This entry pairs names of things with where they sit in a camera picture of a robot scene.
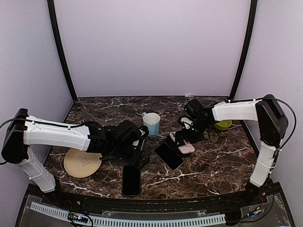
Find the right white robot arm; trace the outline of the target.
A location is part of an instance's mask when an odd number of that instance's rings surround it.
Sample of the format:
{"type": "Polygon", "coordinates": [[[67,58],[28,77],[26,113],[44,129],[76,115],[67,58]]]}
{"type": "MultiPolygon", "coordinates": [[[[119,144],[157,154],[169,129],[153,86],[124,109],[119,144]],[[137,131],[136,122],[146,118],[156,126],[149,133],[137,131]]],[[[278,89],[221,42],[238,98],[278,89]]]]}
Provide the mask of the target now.
{"type": "Polygon", "coordinates": [[[249,180],[249,184],[254,187],[245,191],[241,198],[244,204],[252,205],[260,197],[258,188],[270,176],[280,151],[289,141],[289,138],[285,138],[289,121],[280,104],[289,107],[288,103],[271,94],[257,99],[228,100],[209,106],[204,106],[194,98],[184,107],[187,115],[178,119],[182,129],[175,133],[174,142],[180,147],[186,143],[202,141],[204,132],[218,122],[258,122],[261,147],[249,180]]]}

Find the pink phone case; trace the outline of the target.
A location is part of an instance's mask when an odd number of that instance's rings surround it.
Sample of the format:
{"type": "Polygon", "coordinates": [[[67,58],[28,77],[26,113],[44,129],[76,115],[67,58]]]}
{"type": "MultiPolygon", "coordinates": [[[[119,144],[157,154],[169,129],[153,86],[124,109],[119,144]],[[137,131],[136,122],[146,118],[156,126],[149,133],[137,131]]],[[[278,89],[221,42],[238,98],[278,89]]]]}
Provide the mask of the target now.
{"type": "Polygon", "coordinates": [[[184,145],[182,145],[182,146],[180,145],[179,142],[176,143],[175,132],[171,132],[169,134],[169,136],[171,137],[171,139],[173,140],[173,143],[177,146],[177,148],[180,150],[180,152],[182,154],[189,154],[189,153],[195,152],[194,146],[191,143],[186,142],[185,140],[183,140],[184,145]]]}

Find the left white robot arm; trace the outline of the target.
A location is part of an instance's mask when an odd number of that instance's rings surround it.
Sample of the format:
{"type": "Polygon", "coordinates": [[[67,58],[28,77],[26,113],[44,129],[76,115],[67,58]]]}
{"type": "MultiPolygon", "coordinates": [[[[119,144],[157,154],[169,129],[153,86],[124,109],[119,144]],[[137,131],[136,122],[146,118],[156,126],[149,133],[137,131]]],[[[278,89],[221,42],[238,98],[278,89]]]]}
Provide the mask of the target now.
{"type": "Polygon", "coordinates": [[[31,145],[75,148],[104,157],[112,156],[126,160],[139,170],[149,162],[148,154],[143,151],[148,128],[137,127],[128,120],[117,126],[102,126],[93,121],[74,125],[38,119],[21,108],[6,123],[9,126],[1,151],[5,163],[19,166],[56,206],[63,206],[67,196],[60,191],[59,181],[36,158],[31,145]]]}

